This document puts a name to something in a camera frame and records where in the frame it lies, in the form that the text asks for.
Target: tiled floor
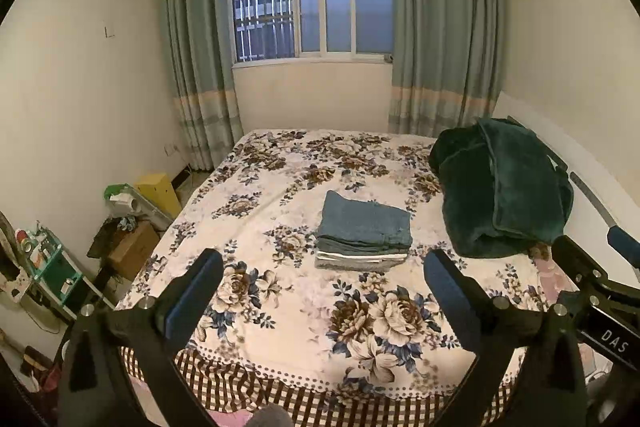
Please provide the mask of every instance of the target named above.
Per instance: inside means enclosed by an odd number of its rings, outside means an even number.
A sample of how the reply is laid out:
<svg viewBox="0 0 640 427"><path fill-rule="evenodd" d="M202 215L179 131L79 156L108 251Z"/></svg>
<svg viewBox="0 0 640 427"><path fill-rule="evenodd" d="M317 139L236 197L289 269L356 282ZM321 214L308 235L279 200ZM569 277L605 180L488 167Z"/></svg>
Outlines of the tiled floor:
<svg viewBox="0 0 640 427"><path fill-rule="evenodd" d="M210 176L210 172L206 171L193 171L185 181L182 182L178 188L175 189L175 194L178 196L180 205L184 208L189 198L193 194L193 191L200 187L204 181Z"/></svg>

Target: metal screw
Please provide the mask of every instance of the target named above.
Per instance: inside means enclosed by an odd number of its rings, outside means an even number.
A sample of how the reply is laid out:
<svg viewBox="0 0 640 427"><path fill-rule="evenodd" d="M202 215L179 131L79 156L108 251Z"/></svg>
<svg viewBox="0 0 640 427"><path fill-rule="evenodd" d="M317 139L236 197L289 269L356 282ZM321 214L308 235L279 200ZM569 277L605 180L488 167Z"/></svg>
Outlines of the metal screw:
<svg viewBox="0 0 640 427"><path fill-rule="evenodd" d="M91 317L91 315L94 314L94 310L95 310L95 307L93 304L85 304L84 306L82 306L82 309L80 310L80 314L83 317Z"/></svg>
<svg viewBox="0 0 640 427"><path fill-rule="evenodd" d="M148 310L149 308L151 308L151 306L153 306L156 302L156 298L152 297L151 295L148 295L146 297L143 297L142 299L140 299L138 301L138 308L142 308L143 310Z"/></svg>
<svg viewBox="0 0 640 427"><path fill-rule="evenodd" d="M566 307L564 304L554 304L554 312L559 317L564 317L566 315Z"/></svg>
<svg viewBox="0 0 640 427"><path fill-rule="evenodd" d="M505 310L511 304L509 302L509 299L507 297L503 297L502 295L498 295L497 297L494 297L493 303L494 303L494 306L499 310Z"/></svg>

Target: bed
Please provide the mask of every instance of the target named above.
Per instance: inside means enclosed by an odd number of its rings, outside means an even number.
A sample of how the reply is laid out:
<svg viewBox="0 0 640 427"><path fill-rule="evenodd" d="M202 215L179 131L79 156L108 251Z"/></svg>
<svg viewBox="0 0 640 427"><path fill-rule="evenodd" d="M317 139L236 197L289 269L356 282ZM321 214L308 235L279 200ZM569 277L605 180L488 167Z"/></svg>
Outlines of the bed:
<svg viewBox="0 0 640 427"><path fill-rule="evenodd" d="M194 192L118 308L159 295L215 247L222 283L175 359L206 409L277 403L299 426L428 423L473 360L424 281L431 249L442 248L490 296L546 309L528 255L462 259L452 250L427 162L433 142L339 131L244 136ZM409 211L407 261L385 274L316 269L314 230L328 190ZM516 350L486 421L502 412L523 354ZM124 357L143 380L135 354Z"/></svg>

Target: bedsheet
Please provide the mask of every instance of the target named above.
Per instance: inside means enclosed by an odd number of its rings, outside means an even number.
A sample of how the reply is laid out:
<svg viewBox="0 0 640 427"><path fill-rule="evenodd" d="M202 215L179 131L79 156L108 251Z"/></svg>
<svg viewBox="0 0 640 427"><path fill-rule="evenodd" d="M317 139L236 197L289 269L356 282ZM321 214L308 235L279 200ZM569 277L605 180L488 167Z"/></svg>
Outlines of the bedsheet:
<svg viewBox="0 0 640 427"><path fill-rule="evenodd" d="M223 255L222 283L176 362L204 406L234 412L279 403L297 425L428 422L462 380L460 347L422 275L442 248L490 296L546 306L524 253L463 259L442 219L430 171L433 139L338 131L259 130L244 136L198 188L118 308L159 295L204 248ZM405 263L388 272L314 266L325 193L376 200L412 215ZM486 419L506 402L517 350ZM143 378L134 354L129 372Z"/></svg>

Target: metal security grille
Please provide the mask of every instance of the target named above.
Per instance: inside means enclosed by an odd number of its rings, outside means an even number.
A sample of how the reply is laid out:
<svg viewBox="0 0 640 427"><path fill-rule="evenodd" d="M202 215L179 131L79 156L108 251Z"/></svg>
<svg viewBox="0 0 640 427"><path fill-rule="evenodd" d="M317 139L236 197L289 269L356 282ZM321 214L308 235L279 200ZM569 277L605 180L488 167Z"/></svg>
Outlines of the metal security grille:
<svg viewBox="0 0 640 427"><path fill-rule="evenodd" d="M238 62L295 54L293 0L234 0Z"/></svg>

